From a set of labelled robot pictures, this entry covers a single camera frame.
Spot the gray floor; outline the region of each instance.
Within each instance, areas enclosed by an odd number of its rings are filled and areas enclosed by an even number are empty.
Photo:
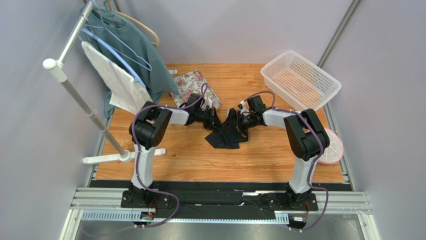
[[[310,215],[307,226],[317,219]],[[131,226],[130,222],[84,221],[80,226],[90,234],[107,234]],[[166,223],[149,228],[132,228],[120,233],[90,237],[83,233],[77,240],[362,240],[363,234],[357,215],[326,215],[313,230],[296,233],[287,226],[271,224]]]

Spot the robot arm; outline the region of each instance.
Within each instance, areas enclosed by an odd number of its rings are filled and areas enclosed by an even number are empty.
[[[247,103],[248,109],[240,104],[238,111],[233,108],[228,110],[227,120],[223,124],[224,129],[221,129],[222,134],[235,142],[245,142],[249,139],[248,129],[255,126],[275,126],[286,129],[291,150],[295,155],[293,174],[285,193],[286,204],[294,209],[304,207],[305,201],[312,193],[310,182],[317,163],[315,162],[314,166],[312,164],[315,156],[320,153],[318,142],[312,132],[305,132],[308,126],[294,113],[267,108],[260,96],[249,98]],[[323,148],[327,148],[330,140],[315,111],[307,109],[298,113],[315,131]]]
[[[180,107],[186,107],[193,104],[200,95],[192,93],[188,102]],[[154,105],[153,102],[147,102],[143,106],[148,107]],[[203,101],[198,101],[185,109],[153,107],[145,112],[142,112],[135,124],[134,131],[136,139],[132,138],[134,149],[138,152],[138,144],[140,152],[138,164],[135,162],[133,177],[129,185],[128,191],[124,191],[124,203],[121,206],[146,206],[150,204],[151,197],[148,196],[148,191],[145,187],[150,187],[153,183],[153,165],[154,156],[157,146],[163,140],[169,124],[190,125],[194,122],[204,123],[206,130],[218,130],[222,127],[222,123],[218,118],[214,107],[206,107],[202,109]],[[132,126],[129,128],[129,133],[132,135]]]

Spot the floral fabric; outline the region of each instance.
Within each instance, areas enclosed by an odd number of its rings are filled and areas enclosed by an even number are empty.
[[[199,70],[194,70],[176,77],[174,82],[179,89],[180,95],[174,95],[173,93],[170,93],[170,95],[171,98],[173,98],[174,103],[176,103],[177,106],[180,106],[182,103],[186,103],[188,101],[192,93],[201,94],[201,86],[204,83],[207,83],[207,80]],[[211,99],[213,106],[216,107],[216,109],[222,107],[221,101],[211,87],[207,89],[205,98]]]

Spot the white metal pole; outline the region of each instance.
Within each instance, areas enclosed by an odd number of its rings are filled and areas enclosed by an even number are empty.
[[[52,74],[52,76],[66,89],[66,91],[71,95],[71,97],[77,102],[81,109],[86,113],[89,119],[93,122],[93,124],[100,130],[100,132],[105,136],[105,138],[111,143],[111,145],[117,150],[120,156],[123,159],[127,159],[130,157],[130,152],[128,150],[124,150],[117,140],[113,137],[113,135],[108,131],[104,124],[99,120],[93,110],[89,107],[89,105],[84,101],[82,96],[77,92],[77,90],[73,87],[73,85],[68,81],[67,76],[62,71],[65,61],[67,60],[68,55],[70,54],[71,48],[73,47],[76,39],[78,38],[87,17],[91,13],[94,7],[94,3],[92,1],[88,1],[86,7],[81,13],[81,16],[78,18],[77,23],[72,29],[71,34],[69,35],[66,44],[62,50],[62,53],[59,55],[57,60],[54,59],[46,59],[43,62],[43,67]]]

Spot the white towel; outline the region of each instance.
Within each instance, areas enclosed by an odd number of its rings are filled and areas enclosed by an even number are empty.
[[[111,100],[109,103],[132,114],[141,110],[146,101],[152,99],[147,89],[136,82],[130,74],[106,56],[96,50],[90,43],[81,43],[84,53],[93,67],[102,77],[105,84],[111,89]]]

